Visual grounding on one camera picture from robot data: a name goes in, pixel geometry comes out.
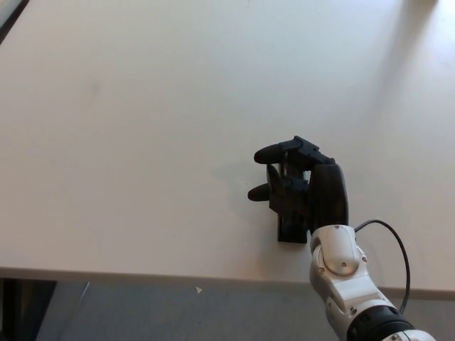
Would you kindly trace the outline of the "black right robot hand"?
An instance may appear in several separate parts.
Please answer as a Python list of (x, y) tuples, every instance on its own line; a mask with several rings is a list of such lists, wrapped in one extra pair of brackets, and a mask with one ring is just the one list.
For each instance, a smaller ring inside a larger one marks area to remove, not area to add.
[(254, 161), (266, 166), (267, 182), (247, 197), (268, 202), (287, 229), (297, 226), (314, 233), (327, 225), (348, 224), (343, 171), (318, 146), (295, 136), (258, 150)]

